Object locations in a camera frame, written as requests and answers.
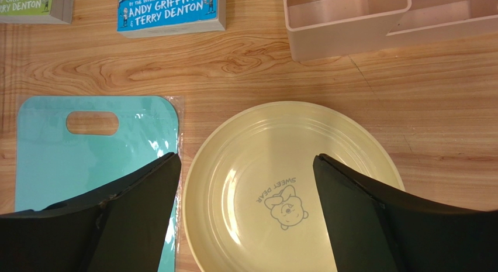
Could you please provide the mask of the yellow plate with bear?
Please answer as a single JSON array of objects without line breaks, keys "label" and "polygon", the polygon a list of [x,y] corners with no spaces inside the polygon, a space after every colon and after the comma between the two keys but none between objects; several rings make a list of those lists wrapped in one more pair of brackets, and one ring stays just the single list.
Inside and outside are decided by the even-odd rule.
[{"label": "yellow plate with bear", "polygon": [[325,106],[270,102],[220,125],[197,152],[182,197],[199,268],[336,271],[313,172],[322,153],[404,188],[379,142]]}]

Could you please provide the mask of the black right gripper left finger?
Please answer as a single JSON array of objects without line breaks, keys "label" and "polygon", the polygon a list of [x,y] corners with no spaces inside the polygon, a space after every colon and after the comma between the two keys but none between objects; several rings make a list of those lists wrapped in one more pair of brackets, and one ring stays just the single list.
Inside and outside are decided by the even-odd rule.
[{"label": "black right gripper left finger", "polygon": [[157,271],[180,174],[168,153],[40,211],[1,215],[1,270]]}]

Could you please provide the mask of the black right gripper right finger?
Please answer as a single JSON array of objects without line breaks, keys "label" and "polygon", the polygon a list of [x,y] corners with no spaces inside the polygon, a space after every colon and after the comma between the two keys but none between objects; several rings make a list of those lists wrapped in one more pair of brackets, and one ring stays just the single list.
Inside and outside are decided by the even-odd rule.
[{"label": "black right gripper right finger", "polygon": [[497,270],[497,211],[430,201],[326,154],[313,171],[338,271]]}]

